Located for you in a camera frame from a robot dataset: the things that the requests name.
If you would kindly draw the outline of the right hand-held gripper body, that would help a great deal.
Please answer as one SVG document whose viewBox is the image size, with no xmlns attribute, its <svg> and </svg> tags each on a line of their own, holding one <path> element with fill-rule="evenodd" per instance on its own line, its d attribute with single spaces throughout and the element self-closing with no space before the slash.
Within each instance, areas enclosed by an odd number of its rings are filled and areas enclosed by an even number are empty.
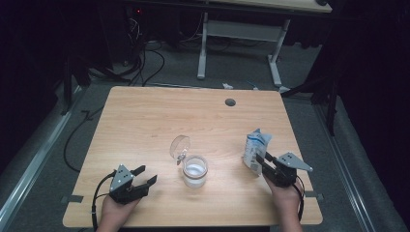
<svg viewBox="0 0 410 232">
<path fill-rule="evenodd" d="M 277 158 L 274 162 L 267 161 L 267 164 L 275 169 L 273 175 L 266 176 L 274 185 L 280 188 L 287 188 L 296 183 L 298 177 L 297 170 L 311 172 L 313 168 L 299 159 L 293 153 L 286 153 Z"/>
</svg>

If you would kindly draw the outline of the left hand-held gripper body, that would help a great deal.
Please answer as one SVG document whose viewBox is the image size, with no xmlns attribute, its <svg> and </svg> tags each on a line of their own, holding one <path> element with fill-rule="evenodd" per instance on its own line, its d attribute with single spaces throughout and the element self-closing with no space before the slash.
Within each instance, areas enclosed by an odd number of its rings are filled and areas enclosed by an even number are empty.
<svg viewBox="0 0 410 232">
<path fill-rule="evenodd" d="M 148 195 L 149 190 L 137 190 L 132 184 L 133 176 L 130 170 L 120 164 L 109 187 L 109 196 L 117 203 L 127 204 L 133 200 Z"/>
</svg>

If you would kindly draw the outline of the white printed plastic bag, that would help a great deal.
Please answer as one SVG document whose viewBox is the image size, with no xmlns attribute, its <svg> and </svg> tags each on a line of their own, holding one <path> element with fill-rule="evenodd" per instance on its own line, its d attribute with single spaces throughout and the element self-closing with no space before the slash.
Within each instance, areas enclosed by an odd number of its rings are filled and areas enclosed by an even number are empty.
<svg viewBox="0 0 410 232">
<path fill-rule="evenodd" d="M 265 159 L 267 147 L 271 139 L 272 136 L 270 134 L 262 133 L 260 129 L 257 129 L 247 135 L 243 162 L 256 175 L 260 175 L 262 173 L 262 165 L 257 161 L 257 159 Z"/>
</svg>

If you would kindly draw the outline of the clear jar with hinged lid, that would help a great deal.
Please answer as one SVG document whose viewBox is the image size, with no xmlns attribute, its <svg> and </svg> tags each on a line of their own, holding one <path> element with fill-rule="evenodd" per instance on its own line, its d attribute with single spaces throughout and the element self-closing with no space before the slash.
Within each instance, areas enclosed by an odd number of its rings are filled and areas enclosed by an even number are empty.
<svg viewBox="0 0 410 232">
<path fill-rule="evenodd" d="M 185 185 L 192 189 L 201 188 L 206 182 L 208 174 L 208 162 L 205 158 L 198 155 L 190 155 L 190 138 L 186 135 L 178 135 L 171 142 L 169 154 L 175 160 L 177 165 L 182 166 L 182 175 Z M 192 177 L 186 173 L 186 166 L 190 164 L 199 164 L 204 167 L 205 173 L 200 177 Z"/>
</svg>

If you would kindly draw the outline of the person's right hand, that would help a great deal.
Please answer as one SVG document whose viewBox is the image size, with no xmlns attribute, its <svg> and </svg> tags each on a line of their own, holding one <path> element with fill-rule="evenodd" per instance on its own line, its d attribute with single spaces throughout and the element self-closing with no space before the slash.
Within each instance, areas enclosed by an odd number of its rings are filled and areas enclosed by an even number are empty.
<svg viewBox="0 0 410 232">
<path fill-rule="evenodd" d="M 293 212 L 297 213 L 300 205 L 300 194 L 303 188 L 299 182 L 287 188 L 280 188 L 274 185 L 266 176 L 264 179 L 271 190 L 273 201 L 280 213 Z"/>
</svg>

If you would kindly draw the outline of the person's left hand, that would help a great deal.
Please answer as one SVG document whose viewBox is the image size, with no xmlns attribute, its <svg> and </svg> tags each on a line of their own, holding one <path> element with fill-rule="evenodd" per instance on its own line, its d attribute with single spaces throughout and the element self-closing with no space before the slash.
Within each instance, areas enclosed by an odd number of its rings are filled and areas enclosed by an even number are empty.
<svg viewBox="0 0 410 232">
<path fill-rule="evenodd" d="M 110 222 L 123 225 L 138 203 L 139 199 L 127 204 L 121 204 L 115 202 L 110 196 L 107 196 L 102 203 L 101 223 Z"/>
</svg>

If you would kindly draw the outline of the grey tape strip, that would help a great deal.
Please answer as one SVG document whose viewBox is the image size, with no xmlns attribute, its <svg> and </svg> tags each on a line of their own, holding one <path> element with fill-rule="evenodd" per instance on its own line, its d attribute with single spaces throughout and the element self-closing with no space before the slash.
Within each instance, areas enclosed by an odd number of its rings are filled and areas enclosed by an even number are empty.
<svg viewBox="0 0 410 232">
<path fill-rule="evenodd" d="M 305 191 L 305 197 L 315 198 L 318 201 L 322 201 L 324 199 L 322 193 L 318 193 L 314 190 Z"/>
<path fill-rule="evenodd" d="M 70 202 L 74 203 L 81 203 L 83 200 L 83 196 L 81 195 L 68 195 L 68 196 L 63 196 L 61 199 L 61 203 L 67 204 Z"/>
</svg>

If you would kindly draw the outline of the white powder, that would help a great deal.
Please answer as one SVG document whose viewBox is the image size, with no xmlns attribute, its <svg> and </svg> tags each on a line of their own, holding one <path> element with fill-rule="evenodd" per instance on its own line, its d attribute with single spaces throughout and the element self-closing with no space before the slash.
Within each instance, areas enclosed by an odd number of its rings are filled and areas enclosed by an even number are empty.
<svg viewBox="0 0 410 232">
<path fill-rule="evenodd" d="M 205 169 L 199 164 L 190 164 L 186 166 L 186 173 L 192 177 L 200 177 L 205 173 Z"/>
</svg>

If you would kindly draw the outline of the black metal stand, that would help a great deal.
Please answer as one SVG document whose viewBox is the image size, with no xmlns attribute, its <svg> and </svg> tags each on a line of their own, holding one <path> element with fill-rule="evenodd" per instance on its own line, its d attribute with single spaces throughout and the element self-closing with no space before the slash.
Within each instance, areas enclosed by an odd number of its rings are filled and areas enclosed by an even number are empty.
<svg viewBox="0 0 410 232">
<path fill-rule="evenodd" d="M 331 136 L 335 135 L 334 124 L 337 113 L 337 87 L 338 78 L 330 76 L 322 76 L 306 81 L 295 88 L 292 88 L 284 93 L 281 93 L 283 98 L 294 96 L 298 93 L 307 91 L 312 92 L 310 102 L 312 104 L 325 104 L 327 111 L 325 113 L 325 127 Z"/>
<path fill-rule="evenodd" d="M 66 115 L 73 105 L 73 79 L 79 87 L 88 87 L 91 79 L 85 60 L 76 50 L 69 51 L 64 63 L 63 74 L 64 107 L 62 114 Z"/>
</svg>

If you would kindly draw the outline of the white-legged desk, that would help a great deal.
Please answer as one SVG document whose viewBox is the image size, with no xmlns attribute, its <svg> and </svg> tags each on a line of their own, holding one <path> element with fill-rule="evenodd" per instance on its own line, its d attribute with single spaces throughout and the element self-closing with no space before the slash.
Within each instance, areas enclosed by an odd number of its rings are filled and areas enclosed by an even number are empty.
<svg viewBox="0 0 410 232">
<path fill-rule="evenodd" d="M 206 7 L 227 4 L 249 10 L 284 11 L 289 14 L 330 14 L 332 7 L 327 0 L 202 0 Z M 262 25 L 251 22 L 234 22 L 231 19 L 210 19 L 208 13 L 202 15 L 201 49 L 199 54 L 197 78 L 204 79 L 207 65 L 207 40 L 209 37 L 241 39 L 275 43 L 276 46 L 267 56 L 271 76 L 275 86 L 282 88 L 278 73 L 277 59 L 286 37 L 291 19 L 286 16 L 280 25 Z"/>
</svg>

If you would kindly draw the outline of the aluminium floor rail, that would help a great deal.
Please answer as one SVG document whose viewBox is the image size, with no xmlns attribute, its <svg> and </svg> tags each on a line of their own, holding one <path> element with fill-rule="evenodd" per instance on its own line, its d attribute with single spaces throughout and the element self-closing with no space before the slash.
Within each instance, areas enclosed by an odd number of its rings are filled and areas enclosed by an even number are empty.
<svg viewBox="0 0 410 232">
<path fill-rule="evenodd" d="M 0 175 L 0 232 L 64 228 L 68 203 L 61 199 L 72 195 L 87 151 L 87 139 L 79 135 L 87 94 L 76 87 L 66 115 L 58 102 Z"/>
<path fill-rule="evenodd" d="M 336 162 L 337 171 L 339 173 L 340 179 L 343 183 L 343 187 L 349 199 L 350 205 L 356 215 L 358 222 L 362 228 L 363 232 L 375 232 L 374 224 L 368 214 L 364 199 L 359 193 L 359 190 L 352 178 L 352 175 L 348 169 L 348 166 L 342 156 L 342 152 L 338 147 L 336 138 L 331 135 L 327 128 L 326 116 L 324 110 L 321 106 L 315 105 L 313 107 L 315 115 L 317 116 L 322 130 L 325 132 L 327 140 L 332 149 L 332 155 Z"/>
</svg>

